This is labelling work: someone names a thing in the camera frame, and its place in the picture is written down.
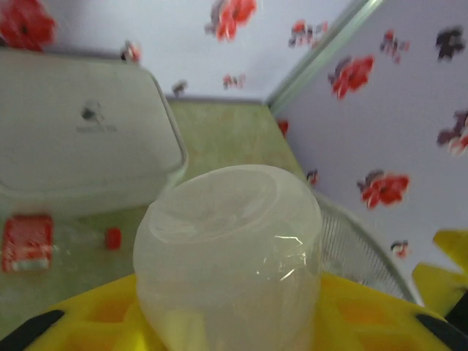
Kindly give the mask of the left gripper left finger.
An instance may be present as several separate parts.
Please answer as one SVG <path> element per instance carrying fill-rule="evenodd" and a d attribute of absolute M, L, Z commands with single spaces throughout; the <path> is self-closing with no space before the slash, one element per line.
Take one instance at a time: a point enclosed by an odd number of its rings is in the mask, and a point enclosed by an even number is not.
<path fill-rule="evenodd" d="M 7 351 L 165 351 L 137 301 L 134 274 L 68 298 L 7 334 Z"/>

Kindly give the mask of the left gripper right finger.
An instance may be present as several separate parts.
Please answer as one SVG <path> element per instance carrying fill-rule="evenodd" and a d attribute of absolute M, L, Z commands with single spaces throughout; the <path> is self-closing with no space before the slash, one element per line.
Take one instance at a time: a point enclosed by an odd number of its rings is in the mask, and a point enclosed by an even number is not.
<path fill-rule="evenodd" d="M 437 313 L 324 273 L 312 351 L 468 351 L 468 335 Z"/>

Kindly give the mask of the grey translucent plastic bin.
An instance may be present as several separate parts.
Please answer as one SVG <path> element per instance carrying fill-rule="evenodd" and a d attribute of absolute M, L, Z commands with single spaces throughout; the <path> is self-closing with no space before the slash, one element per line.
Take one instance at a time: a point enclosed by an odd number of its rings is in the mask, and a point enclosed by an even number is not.
<path fill-rule="evenodd" d="M 313 191 L 323 220 L 323 270 L 396 298 L 423 305 L 415 285 L 348 211 Z"/>

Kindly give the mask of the wide clear plastic bottle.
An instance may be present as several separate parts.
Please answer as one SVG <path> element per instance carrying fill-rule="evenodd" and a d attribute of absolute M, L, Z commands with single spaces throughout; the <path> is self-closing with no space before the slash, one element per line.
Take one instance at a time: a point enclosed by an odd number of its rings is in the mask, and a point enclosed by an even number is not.
<path fill-rule="evenodd" d="M 140 308 L 167 351 L 312 351 L 322 216 L 281 168 L 213 170 L 160 196 L 133 251 Z"/>

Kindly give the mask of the clear bottle red label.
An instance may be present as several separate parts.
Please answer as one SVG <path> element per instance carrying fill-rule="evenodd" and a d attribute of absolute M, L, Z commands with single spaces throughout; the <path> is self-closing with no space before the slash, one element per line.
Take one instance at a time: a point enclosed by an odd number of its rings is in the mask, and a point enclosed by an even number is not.
<path fill-rule="evenodd" d="M 79 271 L 105 252 L 122 247 L 118 227 L 93 228 L 79 219 L 46 214 L 14 215 L 0 232 L 2 273 Z"/>

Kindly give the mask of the white lidded storage box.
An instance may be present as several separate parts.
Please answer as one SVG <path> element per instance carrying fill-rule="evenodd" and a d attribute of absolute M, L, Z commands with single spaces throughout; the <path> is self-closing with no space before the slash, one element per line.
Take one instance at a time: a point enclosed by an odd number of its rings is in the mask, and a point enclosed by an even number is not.
<path fill-rule="evenodd" d="M 187 162 L 148 70 L 0 48 L 0 214 L 88 216 L 145 205 L 182 178 Z"/>

